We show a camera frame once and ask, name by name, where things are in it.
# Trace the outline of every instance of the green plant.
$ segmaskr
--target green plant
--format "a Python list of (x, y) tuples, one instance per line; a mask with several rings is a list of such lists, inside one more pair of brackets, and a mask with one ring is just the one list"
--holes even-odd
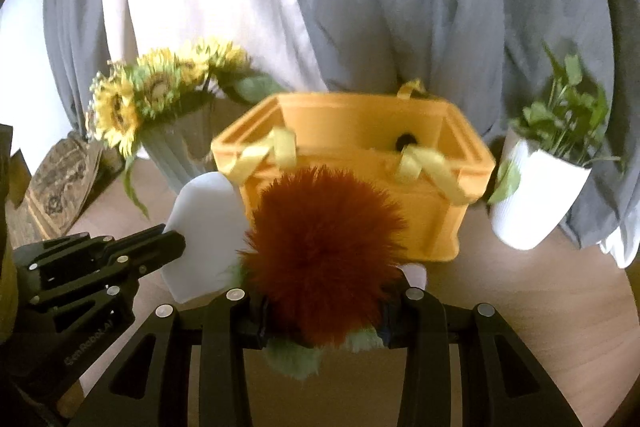
[[(567, 55), (561, 64), (543, 43), (551, 61), (553, 78), (548, 102), (536, 100), (524, 107), (522, 115), (511, 120), (513, 130), (536, 142), (540, 149), (566, 162), (586, 168), (595, 161), (619, 161), (619, 156), (598, 155), (604, 141), (609, 114), (604, 88), (593, 84), (590, 92), (578, 55)], [(499, 203), (511, 196), (520, 185), (520, 172), (510, 160), (498, 168), (496, 188), (489, 203)]]

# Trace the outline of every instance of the robotic claw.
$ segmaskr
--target robotic claw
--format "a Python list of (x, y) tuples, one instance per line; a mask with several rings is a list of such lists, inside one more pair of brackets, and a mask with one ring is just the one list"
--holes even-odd
[[(163, 225), (119, 241), (73, 235), (15, 251), (20, 304), (0, 365), (40, 423), (66, 425), (62, 394), (132, 324), (138, 279), (180, 257)], [(443, 305), (406, 280), (381, 303), (378, 334), (407, 348), (399, 427), (450, 425), (449, 344), (458, 344), (465, 427), (572, 427), (580, 422), (525, 344), (489, 304)], [(208, 305), (158, 307), (88, 394), (71, 427), (186, 426), (191, 347), (200, 357), (200, 425), (252, 425), (243, 349), (277, 335), (268, 299), (235, 288)]]

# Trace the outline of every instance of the orange basket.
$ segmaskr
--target orange basket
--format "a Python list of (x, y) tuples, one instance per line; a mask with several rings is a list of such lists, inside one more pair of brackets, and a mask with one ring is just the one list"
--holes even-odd
[[(492, 154), (452, 103), (345, 93), (270, 96), (213, 140), (217, 165), (238, 158), (275, 126), (295, 133), (298, 167), (350, 169), (399, 201), (409, 225), (401, 242), (411, 261), (450, 261), (457, 256), (458, 229), (468, 205), (453, 205), (424, 172), (410, 184), (396, 181), (398, 137), (411, 133), (420, 147), (444, 155), (470, 200), (484, 194), (495, 167)], [(281, 173), (264, 160), (240, 188), (249, 218), (261, 190)]]

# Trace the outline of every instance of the sunflower bouquet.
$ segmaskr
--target sunflower bouquet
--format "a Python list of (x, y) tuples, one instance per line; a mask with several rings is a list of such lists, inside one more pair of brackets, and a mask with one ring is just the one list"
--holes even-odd
[(270, 77), (255, 74), (244, 49), (213, 38), (187, 42), (176, 52), (154, 49), (135, 64), (114, 61), (109, 67), (108, 76), (97, 73), (92, 82), (87, 133), (108, 147), (118, 147), (126, 161), (127, 196), (147, 216), (130, 181), (145, 129), (197, 110), (220, 90), (248, 105), (283, 91)]

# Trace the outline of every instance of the potted plant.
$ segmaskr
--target potted plant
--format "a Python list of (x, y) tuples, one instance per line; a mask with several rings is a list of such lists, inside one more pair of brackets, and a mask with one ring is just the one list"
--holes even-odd
[[(145, 215), (130, 181), (140, 146), (179, 192), (194, 177), (215, 170), (202, 156), (209, 150), (217, 113), (229, 113), (233, 121), (239, 111), (283, 91), (273, 79), (252, 70), (244, 49), (213, 38), (187, 42), (176, 52), (151, 50), (135, 64), (110, 62), (109, 76), (98, 73), (91, 90), (87, 130), (119, 148), (126, 160), (127, 196)], [(229, 110), (225, 102), (236, 107)]]
[(583, 80), (577, 55), (561, 64), (544, 48), (553, 69), (548, 101), (536, 100), (510, 122), (489, 199), (495, 234), (518, 250), (535, 247), (558, 225), (595, 161), (620, 160), (599, 155), (609, 114), (602, 86)]

